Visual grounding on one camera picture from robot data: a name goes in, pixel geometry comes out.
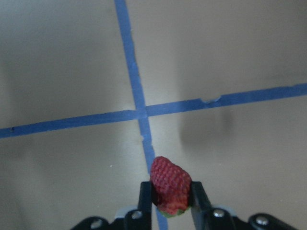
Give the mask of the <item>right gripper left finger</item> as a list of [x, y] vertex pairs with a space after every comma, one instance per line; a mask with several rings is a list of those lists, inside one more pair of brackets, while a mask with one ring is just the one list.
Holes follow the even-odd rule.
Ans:
[[138, 210], [142, 216], [137, 219], [139, 230], [152, 229], [152, 183], [141, 182]]

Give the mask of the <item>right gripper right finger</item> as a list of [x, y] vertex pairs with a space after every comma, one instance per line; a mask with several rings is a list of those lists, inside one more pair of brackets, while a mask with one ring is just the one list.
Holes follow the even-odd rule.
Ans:
[[213, 230], [213, 207], [201, 182], [191, 182], [191, 215], [196, 230]]

